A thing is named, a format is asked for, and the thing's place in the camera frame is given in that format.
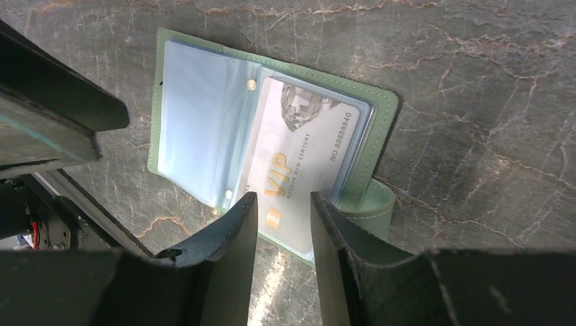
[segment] card holder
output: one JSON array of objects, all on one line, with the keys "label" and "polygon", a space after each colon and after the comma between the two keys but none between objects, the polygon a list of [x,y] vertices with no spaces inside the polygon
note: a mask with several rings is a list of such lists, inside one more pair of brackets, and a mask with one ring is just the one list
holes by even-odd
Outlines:
[{"label": "card holder", "polygon": [[[298,153],[290,148],[277,151],[282,148],[278,144],[286,135],[288,143],[298,137],[306,142],[309,130],[309,136],[316,136],[314,141],[320,144],[311,147],[315,154],[308,151],[308,170],[298,177],[300,187],[324,192],[357,225],[386,237],[395,196],[372,179],[372,171],[399,106],[392,92],[167,29],[158,29],[157,41],[151,172],[220,211],[253,190],[247,185],[257,188],[259,235],[312,263],[309,192],[301,192],[298,205],[294,201],[288,205],[300,206],[288,218],[280,218],[280,209],[268,208],[270,194],[281,193],[286,201],[285,192],[290,189],[286,187],[297,172]],[[266,115],[270,98],[276,98],[274,105],[281,117]],[[294,102],[286,106],[286,101]],[[300,107],[313,107],[313,112],[300,117]],[[352,121],[353,129],[348,125]],[[269,123],[276,124],[276,129]],[[339,141],[346,143],[345,151],[340,150]],[[319,165],[329,159],[331,150],[340,151],[338,174],[329,174],[329,168]],[[274,156],[276,151],[284,157]],[[318,158],[324,152],[324,158]],[[254,182],[253,175],[268,170],[269,183],[264,173],[256,178],[262,182]],[[333,178],[329,183],[314,183],[326,175]],[[266,185],[277,191],[272,188],[264,194]],[[272,203],[286,209],[285,203]]]}]

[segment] wire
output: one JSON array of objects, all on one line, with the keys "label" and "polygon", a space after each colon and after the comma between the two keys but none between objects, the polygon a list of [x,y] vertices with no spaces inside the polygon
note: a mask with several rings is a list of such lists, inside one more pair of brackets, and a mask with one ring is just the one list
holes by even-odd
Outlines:
[{"label": "wire", "polygon": [[38,249],[40,246],[40,232],[38,231],[38,222],[32,222],[32,242],[34,243],[34,249]]}]

